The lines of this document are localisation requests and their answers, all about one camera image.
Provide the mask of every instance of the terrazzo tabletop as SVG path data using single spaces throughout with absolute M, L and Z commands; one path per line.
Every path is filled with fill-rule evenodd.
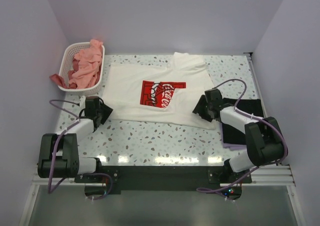
M 104 58 L 102 96 L 111 62 L 165 66 L 171 55 L 107 55 Z M 246 56 L 204 56 L 208 73 L 215 85 L 231 78 L 247 83 L 243 99 L 257 99 L 256 88 Z M 240 82 L 227 83 L 219 88 L 224 97 L 238 98 L 244 89 Z M 80 96 L 67 93 L 66 100 L 79 102 Z M 78 115 L 80 109 L 63 104 Z M 75 119 L 61 112 L 56 130 Z M 108 120 L 98 130 L 78 142 L 80 157 L 99 157 L 103 165 L 195 165 L 218 166 L 241 151 L 223 148 L 222 131 L 175 124 Z

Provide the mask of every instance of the red cloth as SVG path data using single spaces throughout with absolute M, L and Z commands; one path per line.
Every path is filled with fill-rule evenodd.
M 93 87 L 100 78 L 102 64 L 102 42 L 92 39 L 90 48 L 81 49 L 73 57 L 73 70 L 68 72 L 69 86 L 58 74 L 50 76 L 57 85 L 66 89 L 84 89 Z

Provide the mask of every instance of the laundry basket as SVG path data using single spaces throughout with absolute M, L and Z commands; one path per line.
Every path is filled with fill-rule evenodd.
M 69 77 L 68 71 L 73 70 L 72 61 L 74 59 L 74 55 L 78 53 L 81 49 L 86 49 L 90 47 L 90 42 L 82 42 L 82 43 L 75 43 L 67 47 L 64 52 L 63 59 L 61 62 L 61 67 L 59 71 L 59 76 L 63 77 L 65 84 L 69 84 Z M 61 90 L 65 92 L 70 92 L 74 95 L 90 95 L 97 93 L 102 86 L 102 75 L 104 70 L 104 60 L 105 60 L 105 47 L 102 45 L 102 63 L 101 63 L 101 71 L 100 71 L 100 78 L 97 84 L 90 88 L 84 89 L 66 89 L 61 86 L 58 86 Z

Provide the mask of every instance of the white wall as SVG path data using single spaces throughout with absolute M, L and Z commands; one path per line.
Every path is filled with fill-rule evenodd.
M 49 80 L 67 40 L 47 0 L 0 0 L 0 225 L 17 225 L 42 134 L 56 123 Z
M 109 53 L 253 51 L 282 0 L 49 0 L 70 42 Z
M 308 225 L 319 225 L 320 0 L 284 0 L 253 55 L 268 113 L 288 142 Z

